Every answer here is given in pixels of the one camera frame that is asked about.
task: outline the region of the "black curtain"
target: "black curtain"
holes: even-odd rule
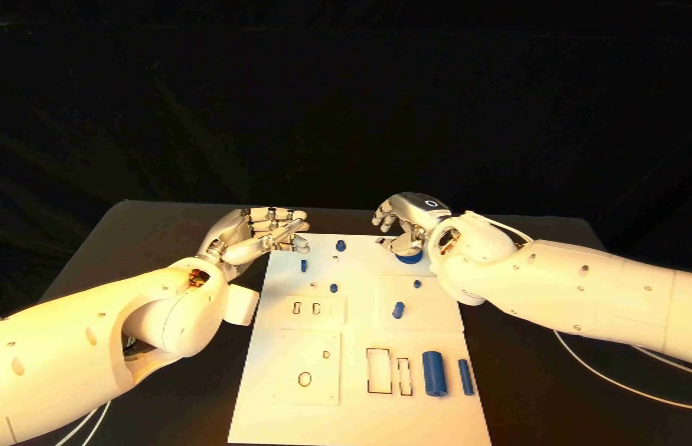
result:
[[[124,199],[373,209],[424,191],[689,264],[689,0],[0,6],[0,314]]]

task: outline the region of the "oval hole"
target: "oval hole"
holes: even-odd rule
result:
[[[14,374],[17,376],[22,376],[25,374],[25,365],[22,364],[19,358],[14,358],[12,360],[12,370],[14,371]]]
[[[298,374],[298,384],[306,387],[310,385],[310,381],[313,380],[313,377],[310,376],[310,373],[306,371],[304,373]]]
[[[92,346],[97,345],[97,335],[94,334],[94,331],[91,330],[91,328],[86,328],[86,331],[84,332],[86,334],[86,339],[89,341],[89,344]]]

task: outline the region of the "dark table surface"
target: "dark table surface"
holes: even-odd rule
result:
[[[118,203],[42,301],[166,267],[193,255],[210,226],[236,207]],[[313,233],[379,232],[371,224],[371,211],[304,210]],[[535,238],[603,249],[588,223],[580,219],[493,218]],[[267,261],[268,256],[258,259],[235,281],[258,291]],[[603,381],[577,364],[552,331],[503,314],[487,303],[477,307],[460,305],[460,309],[494,446],[691,444],[689,410],[650,401]],[[252,327],[222,323],[205,350],[166,366],[112,401],[89,444],[226,444],[251,332]],[[82,443],[94,422],[95,418],[66,446]],[[55,445],[74,424],[23,444]]]

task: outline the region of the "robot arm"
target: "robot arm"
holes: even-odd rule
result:
[[[402,195],[392,198],[401,201]],[[386,231],[391,218],[401,214],[409,231],[412,215],[394,206],[392,198],[373,223]],[[443,204],[434,198],[428,201]],[[457,301],[479,305],[487,300],[507,314],[564,333],[633,344],[692,361],[691,273],[590,248],[533,241],[470,211],[453,217],[414,209],[428,217],[418,243],[405,232],[383,246],[399,255],[425,249],[431,271]],[[525,242],[518,245],[500,227],[519,233]],[[407,241],[412,248],[401,253],[395,248]]]
[[[304,219],[301,211],[236,210],[196,257],[0,321],[0,445],[61,427],[195,355],[222,320],[249,324],[258,293],[231,280],[265,252],[309,251],[294,234]],[[130,347],[123,336],[137,340]]]

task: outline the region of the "white board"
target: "white board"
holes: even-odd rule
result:
[[[228,442],[489,445],[479,387],[474,396],[461,387],[458,359],[471,361],[458,306],[427,259],[401,263],[376,236],[304,237],[307,255],[271,254]],[[396,301],[405,303],[401,319],[392,317]],[[389,351],[389,375],[376,371],[373,379],[391,378],[391,394],[368,392],[368,348]],[[445,397],[425,394],[425,351],[443,355]]]

